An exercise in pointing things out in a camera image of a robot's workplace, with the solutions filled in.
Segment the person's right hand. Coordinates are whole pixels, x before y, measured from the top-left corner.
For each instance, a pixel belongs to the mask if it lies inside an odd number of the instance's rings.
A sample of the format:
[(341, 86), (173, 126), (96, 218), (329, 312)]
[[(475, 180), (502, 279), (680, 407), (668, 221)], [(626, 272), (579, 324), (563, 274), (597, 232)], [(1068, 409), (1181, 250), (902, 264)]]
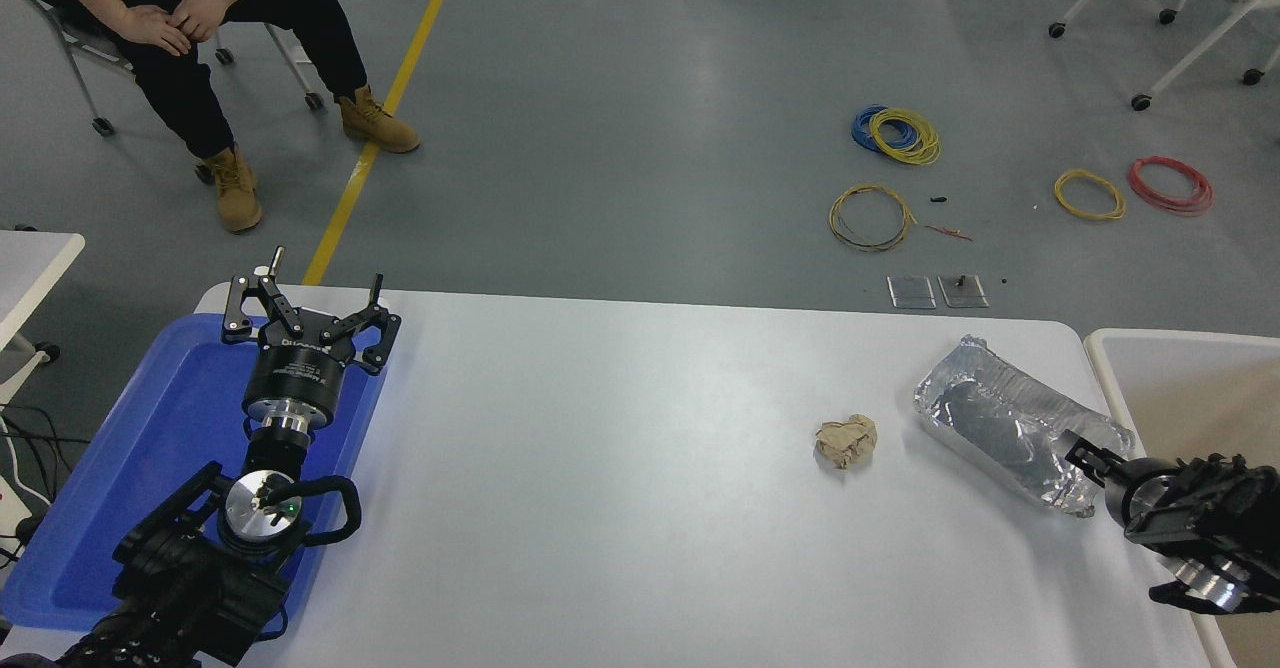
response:
[(113, 31), (128, 42), (163, 49), (169, 56), (187, 56), (192, 50), (191, 38), (178, 27), (170, 26), (169, 13), (151, 4), (125, 6)]

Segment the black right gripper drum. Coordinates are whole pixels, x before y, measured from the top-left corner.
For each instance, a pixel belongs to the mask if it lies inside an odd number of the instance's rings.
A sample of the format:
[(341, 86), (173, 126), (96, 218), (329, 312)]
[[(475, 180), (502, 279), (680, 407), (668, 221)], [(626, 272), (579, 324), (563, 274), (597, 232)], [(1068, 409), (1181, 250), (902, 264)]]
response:
[(1103, 498), (1110, 516), (1128, 530), (1137, 520), (1164, 507), (1165, 497), (1181, 468), (1171, 459), (1121, 459), (1103, 477)]

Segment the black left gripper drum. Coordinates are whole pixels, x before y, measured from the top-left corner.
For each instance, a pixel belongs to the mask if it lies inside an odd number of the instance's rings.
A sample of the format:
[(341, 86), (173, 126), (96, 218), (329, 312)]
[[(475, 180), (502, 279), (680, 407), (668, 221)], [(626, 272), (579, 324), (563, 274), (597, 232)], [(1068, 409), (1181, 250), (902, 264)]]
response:
[(293, 410), (311, 421), (332, 421), (340, 399), (346, 369), (353, 360), (352, 337), (324, 346), (334, 329), (289, 337), (283, 322), (259, 330), (259, 354), (243, 395), (243, 412), (265, 421), (270, 410)]

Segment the person's left hand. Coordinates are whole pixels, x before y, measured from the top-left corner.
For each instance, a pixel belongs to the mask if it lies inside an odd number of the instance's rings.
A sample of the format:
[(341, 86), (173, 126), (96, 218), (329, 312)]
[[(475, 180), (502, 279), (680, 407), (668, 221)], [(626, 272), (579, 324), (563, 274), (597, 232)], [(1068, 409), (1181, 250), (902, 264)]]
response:
[(223, 24), (236, 0), (183, 0), (169, 17), (169, 26), (195, 44), (206, 42)]

